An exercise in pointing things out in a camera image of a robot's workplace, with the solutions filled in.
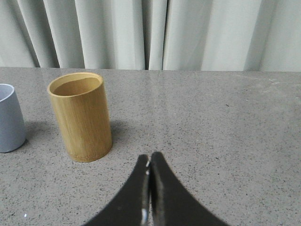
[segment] gray cup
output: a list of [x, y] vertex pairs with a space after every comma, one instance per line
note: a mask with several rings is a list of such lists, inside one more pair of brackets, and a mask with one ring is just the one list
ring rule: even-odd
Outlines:
[[25, 125], [15, 88], [0, 84], [0, 153], [10, 152], [25, 141]]

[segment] table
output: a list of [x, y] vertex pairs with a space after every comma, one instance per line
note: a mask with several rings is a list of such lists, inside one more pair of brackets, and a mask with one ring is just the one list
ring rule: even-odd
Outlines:
[[[91, 163], [68, 157], [46, 91], [82, 71], [104, 77], [113, 136]], [[27, 129], [0, 154], [0, 225], [81, 225], [154, 151], [230, 225], [301, 225], [300, 73], [2, 67], [0, 83], [15, 86]]]

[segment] speckled gray surface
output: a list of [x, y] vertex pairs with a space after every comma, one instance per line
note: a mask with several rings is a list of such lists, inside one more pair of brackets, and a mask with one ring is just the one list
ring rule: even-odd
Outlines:
[[0, 225], [81, 225], [154, 151], [232, 226], [301, 225], [301, 73], [86, 70], [104, 77], [113, 148], [78, 163], [46, 92], [76, 71], [0, 68], [27, 127], [27, 142], [0, 154]]

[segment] cup rim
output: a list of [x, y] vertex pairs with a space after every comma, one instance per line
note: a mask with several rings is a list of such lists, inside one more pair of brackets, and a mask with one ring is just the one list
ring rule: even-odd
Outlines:
[[12, 88], [12, 91], [10, 92], [10, 94], [8, 94], [5, 98], [3, 99], [0, 99], [0, 102], [8, 99], [11, 95], [13, 95], [14, 91], [15, 91], [15, 87], [13, 87], [12, 85], [9, 85], [9, 84], [5, 84], [5, 83], [0, 83], [0, 86], [9, 86]]
[[[61, 95], [57, 95], [57, 94], [54, 94], [54, 93], [53, 93], [53, 90], [52, 90], [52, 89], [54, 89], [53, 86], [56, 86], [56, 85], [58, 85], [58, 84], [60, 84], [59, 86], [61, 86], [61, 85], [63, 85], [64, 83], [73, 81], [72, 78], [74, 78], [74, 77], [76, 77], [76, 76], [80, 77], [81, 75], [86, 75], [86, 77], [82, 77], [81, 79], [83, 79], [83, 78], [96, 78], [96, 79], [98, 79], [98, 80], [99, 80], [99, 86], [97, 86], [96, 88], [91, 89], [91, 90], [89, 90], [89, 91], [87, 91], [87, 92], [80, 93], [80, 94], [76, 94], [76, 95], [61, 96]], [[49, 83], [48, 87], [47, 87], [47, 92], [48, 92], [49, 95], [54, 96], [54, 97], [62, 97], [62, 98], [78, 97], [78, 96], [82, 96], [82, 95], [84, 95], [84, 94], [90, 93], [90, 92], [92, 92], [92, 91], [98, 89], [100, 86], [102, 86], [102, 84], [103, 84], [103, 78], [102, 78], [101, 75], [98, 75], [98, 74], [92, 73], [92, 72], [76, 72], [76, 73], [66, 74], [66, 75], [60, 76], [60, 77], [58, 77], [58, 78], [52, 80], [52, 81]]]

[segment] bamboo cup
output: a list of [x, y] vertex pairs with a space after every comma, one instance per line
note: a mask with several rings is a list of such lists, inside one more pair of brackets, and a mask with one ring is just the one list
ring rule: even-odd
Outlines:
[[90, 162], [112, 147], [103, 78], [94, 73], [72, 73], [48, 85], [51, 104], [69, 156]]

